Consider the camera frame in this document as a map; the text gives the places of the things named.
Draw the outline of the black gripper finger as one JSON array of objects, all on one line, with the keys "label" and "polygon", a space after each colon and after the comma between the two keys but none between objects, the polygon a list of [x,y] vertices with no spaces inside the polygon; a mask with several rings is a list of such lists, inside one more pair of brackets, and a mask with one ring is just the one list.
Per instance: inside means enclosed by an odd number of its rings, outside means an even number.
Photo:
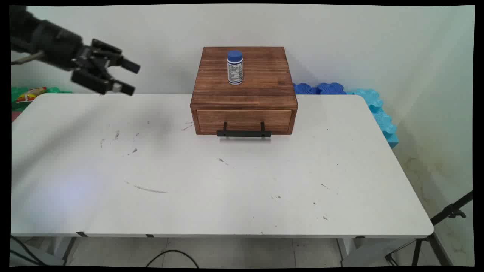
[{"label": "black gripper finger", "polygon": [[85,69],[91,74],[109,74],[109,67],[122,67],[132,73],[140,71],[140,65],[128,60],[122,50],[99,39],[92,39]]},{"label": "black gripper finger", "polygon": [[110,60],[87,60],[81,62],[71,74],[71,81],[98,94],[108,92],[132,96],[135,86],[115,79],[109,72]]}]

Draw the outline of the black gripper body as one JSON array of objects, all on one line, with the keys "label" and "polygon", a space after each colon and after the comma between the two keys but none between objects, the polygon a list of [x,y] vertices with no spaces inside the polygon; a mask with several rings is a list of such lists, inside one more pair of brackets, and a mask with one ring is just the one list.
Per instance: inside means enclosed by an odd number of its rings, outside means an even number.
[{"label": "black gripper body", "polygon": [[83,38],[50,21],[39,21],[35,28],[36,53],[41,52],[38,61],[53,67],[71,71],[82,67],[79,55],[85,51]]}]

